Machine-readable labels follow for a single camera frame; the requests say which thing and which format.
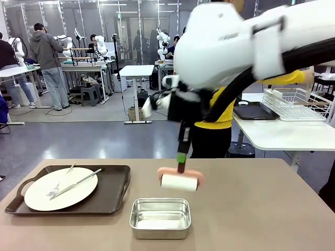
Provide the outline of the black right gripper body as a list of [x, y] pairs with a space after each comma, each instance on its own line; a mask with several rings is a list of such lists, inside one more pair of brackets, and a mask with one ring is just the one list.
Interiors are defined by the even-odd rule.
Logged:
[[193, 89], [182, 91], [177, 88], [171, 92], [167, 118], [175, 122], [202, 121], [210, 109], [212, 90]]

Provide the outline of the person right hand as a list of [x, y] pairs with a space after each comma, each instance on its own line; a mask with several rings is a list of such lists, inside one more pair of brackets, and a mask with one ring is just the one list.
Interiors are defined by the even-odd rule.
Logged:
[[313, 84], [315, 77], [314, 66], [310, 66], [308, 70], [304, 70], [304, 84]]

